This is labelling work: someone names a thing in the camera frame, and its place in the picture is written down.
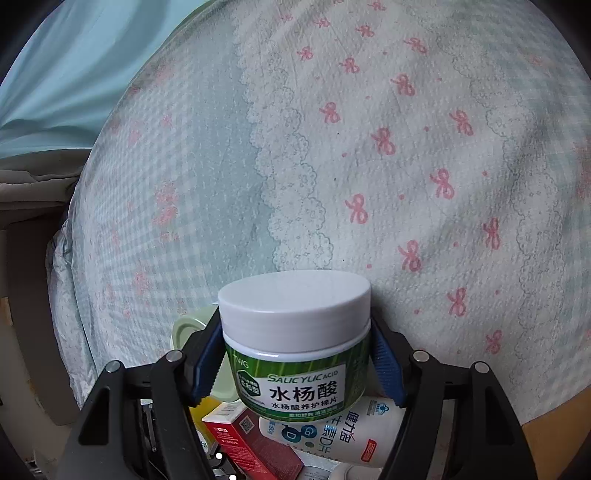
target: white plastic lid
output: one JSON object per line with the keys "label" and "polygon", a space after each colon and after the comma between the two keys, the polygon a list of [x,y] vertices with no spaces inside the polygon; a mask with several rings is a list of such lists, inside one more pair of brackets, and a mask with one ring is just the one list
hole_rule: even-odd
{"label": "white plastic lid", "polygon": [[218,294],[224,334],[261,352],[335,347],[360,335],[371,286],[354,273],[294,270],[235,281]]}

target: white bottle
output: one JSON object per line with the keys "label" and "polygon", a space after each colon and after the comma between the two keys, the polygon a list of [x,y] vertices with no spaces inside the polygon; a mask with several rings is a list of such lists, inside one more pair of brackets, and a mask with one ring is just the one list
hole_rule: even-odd
{"label": "white bottle", "polygon": [[276,272],[230,283],[218,299],[238,394],[261,417],[307,424],[363,394],[367,279],[335,270]]}
{"label": "white bottle", "polygon": [[400,429],[404,409],[390,398],[361,397],[349,409],[322,423],[294,424],[260,418],[271,440],[339,462],[381,468]]}

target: white jar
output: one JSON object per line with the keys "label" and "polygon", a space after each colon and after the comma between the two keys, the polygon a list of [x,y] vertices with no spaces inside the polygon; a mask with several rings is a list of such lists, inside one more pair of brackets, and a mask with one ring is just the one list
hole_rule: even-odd
{"label": "white jar", "polygon": [[363,394],[371,287],[359,275],[297,270],[243,278],[218,295],[242,401],[278,421],[318,421]]}

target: cardboard box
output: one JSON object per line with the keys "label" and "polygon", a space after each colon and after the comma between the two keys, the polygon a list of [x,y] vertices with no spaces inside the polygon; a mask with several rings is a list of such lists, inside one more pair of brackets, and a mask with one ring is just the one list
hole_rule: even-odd
{"label": "cardboard box", "polygon": [[295,480],[304,466],[290,447],[261,435],[259,415],[241,401],[222,403],[203,422],[252,480]]}

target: pile of products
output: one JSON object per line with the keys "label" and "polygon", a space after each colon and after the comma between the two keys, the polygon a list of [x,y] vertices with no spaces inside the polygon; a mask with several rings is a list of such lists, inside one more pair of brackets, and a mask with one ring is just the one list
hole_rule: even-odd
{"label": "pile of products", "polygon": [[[370,293],[365,278],[338,271],[259,275],[221,289],[228,354],[212,396],[191,409],[204,450],[219,445],[252,480],[377,479],[404,410],[363,396]],[[171,346],[181,348],[216,308],[179,319]]]}

